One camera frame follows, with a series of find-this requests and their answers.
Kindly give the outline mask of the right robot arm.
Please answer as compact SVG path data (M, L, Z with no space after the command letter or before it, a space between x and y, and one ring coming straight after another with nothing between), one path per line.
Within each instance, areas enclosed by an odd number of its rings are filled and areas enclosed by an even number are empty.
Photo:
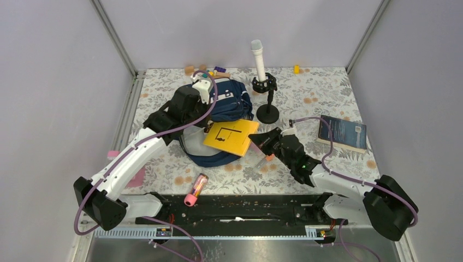
M362 180L328 169L305 152L295 128L274 128L251 134L249 139L265 155L279 159L297 182L325 191L314 203L313 217L318 224L346 219L371 226L392 241L400 240L417 224L418 206L392 177Z

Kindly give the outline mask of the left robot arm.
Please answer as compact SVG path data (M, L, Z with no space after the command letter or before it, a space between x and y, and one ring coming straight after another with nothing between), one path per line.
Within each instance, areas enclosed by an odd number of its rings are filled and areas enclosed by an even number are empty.
M147 161L180 137L184 129L207 125L217 95L216 85L201 86L197 82L179 87L145 120L132 142L110 164L90 179L79 177L74 182L79 203L75 218L84 212L106 231L130 218L149 217L156 224L165 223L170 211L154 194L122 192Z

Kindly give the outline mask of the dark blue book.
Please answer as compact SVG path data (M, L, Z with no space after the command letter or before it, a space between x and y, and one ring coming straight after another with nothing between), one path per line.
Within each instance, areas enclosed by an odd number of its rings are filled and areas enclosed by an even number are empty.
M323 121L319 121L317 142L329 145L332 140L334 147L358 153L366 153L366 125L326 115L321 115L320 117L330 128Z

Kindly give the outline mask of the navy blue student backpack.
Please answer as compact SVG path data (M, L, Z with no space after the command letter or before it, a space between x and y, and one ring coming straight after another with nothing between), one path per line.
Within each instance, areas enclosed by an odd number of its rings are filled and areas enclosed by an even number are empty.
M222 78L217 79L216 84L218 101L211 113L212 122L231 122L254 118L252 102L244 83ZM240 159L240 156L235 154L204 145L205 137L204 128L191 126L186 128L179 138L182 150L197 166L213 168Z

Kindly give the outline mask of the yellow book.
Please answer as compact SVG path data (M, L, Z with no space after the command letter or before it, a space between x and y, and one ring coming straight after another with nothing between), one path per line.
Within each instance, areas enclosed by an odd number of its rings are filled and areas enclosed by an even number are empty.
M255 134L259 125L259 122L244 119L232 122L215 122L209 129L203 144L243 157L251 144L248 136Z

